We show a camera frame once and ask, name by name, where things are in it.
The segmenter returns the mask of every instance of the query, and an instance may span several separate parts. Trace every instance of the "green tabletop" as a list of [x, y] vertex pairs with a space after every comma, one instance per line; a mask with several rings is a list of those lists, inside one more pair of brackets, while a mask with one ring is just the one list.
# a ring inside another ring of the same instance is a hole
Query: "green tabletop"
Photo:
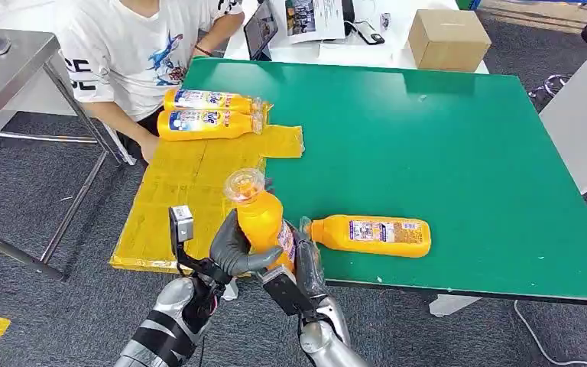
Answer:
[[587, 208], [514, 76], [198, 59], [184, 85], [302, 125], [270, 160], [284, 215], [426, 220], [423, 258], [321, 246], [328, 281], [587, 302]]

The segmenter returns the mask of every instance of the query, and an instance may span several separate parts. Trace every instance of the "paper sheet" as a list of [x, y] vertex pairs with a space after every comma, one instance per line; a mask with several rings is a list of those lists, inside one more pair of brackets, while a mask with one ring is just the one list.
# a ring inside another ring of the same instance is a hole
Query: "paper sheet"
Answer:
[[208, 256], [210, 242], [232, 208], [223, 194], [226, 178], [240, 168], [264, 170], [264, 158], [300, 158], [303, 150], [301, 127], [277, 125], [236, 139], [161, 141], [109, 263], [129, 270], [177, 272], [167, 208], [183, 204], [194, 217], [187, 253]]
[[289, 43], [345, 38], [341, 0], [271, 1], [280, 30]]

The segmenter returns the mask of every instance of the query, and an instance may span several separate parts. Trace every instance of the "metal table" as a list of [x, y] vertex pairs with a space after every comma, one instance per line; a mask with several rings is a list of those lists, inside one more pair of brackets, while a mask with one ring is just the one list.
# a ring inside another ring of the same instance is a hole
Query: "metal table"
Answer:
[[55, 35], [42, 32], [0, 29], [0, 37], [6, 37], [11, 41], [10, 51], [0, 56], [0, 111], [39, 69], [44, 69], [44, 72], [50, 77], [55, 86], [62, 93], [62, 96], [75, 111], [78, 119], [87, 127], [92, 135], [92, 137], [70, 137], [0, 132], [0, 137], [58, 141], [64, 143], [98, 144], [102, 149], [102, 153], [98, 157], [93, 169], [78, 193], [75, 195], [73, 204], [68, 209], [62, 222], [57, 228], [57, 231], [48, 242], [48, 245], [40, 258], [35, 258], [19, 248], [14, 247], [12, 244], [0, 239], [0, 252], [34, 268], [36, 271], [48, 275], [53, 279], [60, 280], [63, 278], [64, 274], [56, 268], [48, 265], [50, 258], [57, 249], [57, 245], [61, 241], [68, 225], [75, 216], [79, 205], [89, 191], [93, 180], [96, 178], [96, 175], [107, 156], [111, 156], [111, 158], [115, 159], [119, 164], [121, 161], [109, 144], [100, 135], [93, 122], [82, 109], [82, 106], [73, 99], [73, 93], [66, 87], [60, 74], [51, 64], [51, 57], [53, 57], [60, 49], [60, 44], [55, 38]]

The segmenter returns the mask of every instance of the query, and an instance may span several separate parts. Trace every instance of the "orange bottle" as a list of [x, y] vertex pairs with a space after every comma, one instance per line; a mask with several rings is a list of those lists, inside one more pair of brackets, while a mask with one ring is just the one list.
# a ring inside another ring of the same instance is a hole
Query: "orange bottle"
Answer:
[[264, 175], [254, 168], [241, 169], [229, 176], [225, 195], [237, 205], [240, 228], [253, 252], [265, 252], [281, 246], [282, 255], [269, 268], [284, 265], [294, 273], [294, 236], [282, 219], [282, 203], [264, 189]]
[[300, 221], [313, 241], [334, 250], [420, 258], [431, 248], [428, 223], [386, 216], [328, 216]]
[[264, 116], [273, 106], [262, 101], [259, 97], [184, 88], [168, 90], [163, 102], [164, 108], [168, 111], [172, 109], [223, 109], [246, 115], [261, 112]]
[[233, 111], [163, 111], [157, 120], [159, 136], [164, 140], [237, 138], [248, 132], [262, 133], [262, 114], [244, 115]]

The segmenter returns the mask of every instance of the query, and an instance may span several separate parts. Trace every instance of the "tablet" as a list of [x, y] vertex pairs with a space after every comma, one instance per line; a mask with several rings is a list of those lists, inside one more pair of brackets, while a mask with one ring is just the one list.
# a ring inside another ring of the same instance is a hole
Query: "tablet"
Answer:
[[271, 10], [270, 0], [265, 0], [244, 26], [250, 60], [257, 60], [271, 38], [277, 33], [277, 23]]

